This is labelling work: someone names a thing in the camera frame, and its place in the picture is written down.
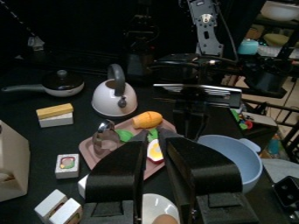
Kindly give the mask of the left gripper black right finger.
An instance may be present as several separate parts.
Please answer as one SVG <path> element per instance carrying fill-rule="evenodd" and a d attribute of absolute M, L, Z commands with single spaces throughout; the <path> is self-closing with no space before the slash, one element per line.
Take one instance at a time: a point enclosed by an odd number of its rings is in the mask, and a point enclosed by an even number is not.
<path fill-rule="evenodd" d="M 259 223 L 231 159 L 183 137 L 164 139 L 163 156 L 182 224 Z"/>

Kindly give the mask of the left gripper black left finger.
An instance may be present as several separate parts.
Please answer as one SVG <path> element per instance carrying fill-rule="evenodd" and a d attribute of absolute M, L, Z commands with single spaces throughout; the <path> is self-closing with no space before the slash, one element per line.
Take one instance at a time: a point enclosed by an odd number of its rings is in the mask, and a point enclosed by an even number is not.
<path fill-rule="evenodd" d="M 126 143 L 87 179 L 80 224 L 142 224 L 146 143 Z"/>

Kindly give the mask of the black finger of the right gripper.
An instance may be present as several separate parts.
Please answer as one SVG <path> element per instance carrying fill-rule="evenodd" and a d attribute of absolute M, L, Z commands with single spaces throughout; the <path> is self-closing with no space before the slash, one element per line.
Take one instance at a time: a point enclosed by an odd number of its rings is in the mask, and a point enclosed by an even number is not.
<path fill-rule="evenodd" d="M 243 132 L 228 108 L 208 106 L 208 121 L 202 135 L 223 135 L 240 139 Z"/>
<path fill-rule="evenodd" d="M 187 138 L 195 138 L 200 130 L 202 113 L 191 104 L 176 102 L 172 110 L 176 132 Z"/>

